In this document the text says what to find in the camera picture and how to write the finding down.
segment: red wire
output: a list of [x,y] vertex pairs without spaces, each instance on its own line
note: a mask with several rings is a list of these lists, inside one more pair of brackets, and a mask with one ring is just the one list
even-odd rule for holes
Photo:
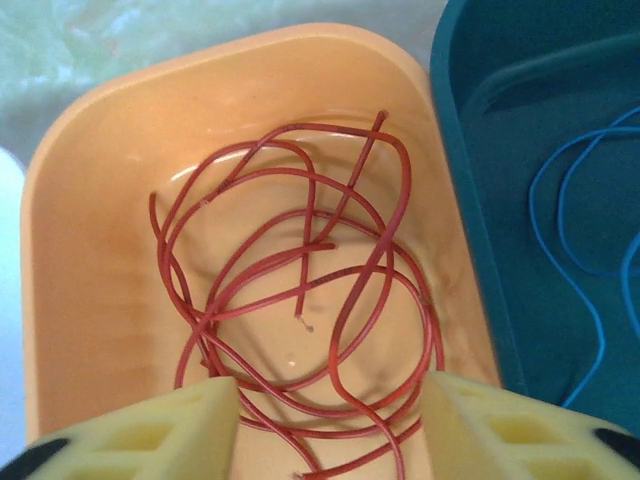
[[[325,479],[341,475],[378,458],[386,452],[392,451],[396,464],[396,477],[399,480],[404,480],[405,467],[400,444],[419,430],[420,421],[417,420],[409,428],[397,435],[393,432],[392,426],[397,424],[399,420],[406,416],[415,404],[420,393],[421,378],[429,369],[431,358],[434,354],[436,369],[444,368],[444,352],[441,332],[436,313],[431,302],[431,295],[427,287],[427,282],[417,262],[405,249],[393,240],[409,203],[411,191],[411,164],[408,152],[402,142],[392,135],[380,132],[380,128],[386,118],[387,113],[380,112],[376,117],[371,130],[319,123],[289,124],[276,128],[256,142],[242,142],[222,148],[209,155],[187,178],[187,181],[169,208],[162,225],[160,225],[156,213],[157,194],[154,192],[149,197],[149,215],[153,233],[157,239],[157,261],[160,275],[172,303],[192,328],[192,333],[187,339],[178,362],[174,382],[175,387],[179,388],[182,386],[187,362],[191,356],[193,348],[197,345],[202,355],[202,363],[208,368],[210,376],[233,375],[236,377],[238,387],[240,388],[240,401],[245,410],[253,417],[249,418],[242,416],[241,422],[252,428],[268,430],[276,433],[302,456],[311,471],[303,475],[297,474],[296,478],[300,479]],[[283,133],[294,130],[338,133],[366,139],[364,147],[354,165],[354,169],[346,185],[343,185],[327,176],[316,173],[311,158],[302,148],[294,142],[278,140],[276,138]],[[375,141],[382,141],[391,145],[398,154],[401,167],[401,189],[399,198],[393,214],[387,223],[385,223],[373,205],[354,190]],[[301,170],[289,167],[265,168],[241,175],[243,169],[262,148],[279,148],[288,150],[302,161],[305,169]],[[187,194],[200,175],[217,159],[242,151],[246,151],[246,153],[226,178],[216,188],[204,195],[199,201],[186,208],[184,213],[178,215],[178,212],[185,202]],[[177,258],[173,254],[173,249],[180,237],[180,233],[184,230],[189,219],[196,212],[216,200],[219,196],[224,194],[224,192],[232,188],[237,188],[240,185],[257,178],[276,175],[301,177],[307,180],[309,188],[305,208],[284,212],[265,222],[252,235],[250,235],[221,268],[209,290],[205,308],[203,310],[197,309],[193,304],[187,277]],[[334,212],[315,208],[315,197],[318,183],[341,192],[342,197]],[[349,200],[355,201],[364,208],[375,224],[375,228],[344,215],[344,210]],[[300,247],[277,252],[251,264],[231,279],[224,288],[222,288],[224,281],[227,279],[230,271],[237,261],[253,244],[255,244],[258,239],[276,225],[298,217],[304,217],[302,245]],[[315,219],[325,219],[327,220],[327,223],[315,238],[311,238],[313,222]],[[309,280],[309,262],[311,261],[312,254],[315,257],[316,255],[319,255],[319,252],[329,251],[335,248],[335,245],[333,243],[326,242],[326,239],[337,224],[351,227],[374,239],[375,245],[373,250],[364,265],[346,267],[322,277]],[[411,271],[411,275],[414,277],[415,283],[406,275],[395,270],[394,263],[396,255],[398,255],[408,266]],[[386,259],[384,266],[378,264],[383,256],[385,256]],[[245,286],[249,285],[256,279],[279,270],[285,265],[289,265],[297,260],[301,261],[300,281],[297,287],[270,295],[240,307],[228,308],[229,303]],[[384,283],[381,288],[380,298],[360,332],[358,332],[346,348],[340,351],[342,333],[349,316],[373,274],[384,275]],[[297,298],[294,316],[301,319],[301,315],[304,310],[304,298],[308,291],[349,275],[355,275],[356,279],[335,320],[329,344],[328,363],[325,367],[320,368],[315,372],[310,372],[301,379],[277,385],[271,383],[230,345],[226,344],[218,337],[218,330],[221,322],[231,321],[246,313],[253,312],[265,306],[293,297]],[[358,348],[374,328],[380,315],[384,311],[394,281],[403,285],[416,303],[423,327],[423,348],[418,363],[409,377],[391,393],[368,405],[352,395],[346,386],[343,385],[342,379],[340,378],[339,365]],[[230,371],[227,366],[223,364],[220,358],[220,352],[225,353],[235,363],[237,363],[238,366],[246,373],[248,378],[240,378],[238,377],[237,372]],[[301,401],[294,400],[289,395],[292,392],[314,384],[327,375],[329,375],[333,388],[345,400],[345,406],[347,408],[338,409],[335,407],[308,405]],[[267,417],[246,397],[242,390],[262,392],[271,395],[290,408],[318,418],[347,419],[364,415],[371,420],[372,425],[363,428],[340,431],[313,430],[284,425]],[[390,406],[395,402],[402,400],[403,397],[406,398],[404,398],[400,406],[387,418],[382,418],[377,413],[381,408]],[[306,438],[346,439],[380,433],[386,437],[387,441],[384,445],[351,462],[328,469],[321,468],[313,454],[303,443],[303,439]]]

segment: white surface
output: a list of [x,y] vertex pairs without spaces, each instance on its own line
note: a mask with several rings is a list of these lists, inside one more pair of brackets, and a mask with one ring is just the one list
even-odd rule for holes
[[20,195],[24,174],[0,149],[0,465],[25,442],[20,322]]
[[[281,26],[339,22],[398,43],[424,66],[446,0],[4,0],[0,146],[28,164],[62,110],[122,73]],[[24,444],[18,210],[22,175],[0,160],[0,465]]]

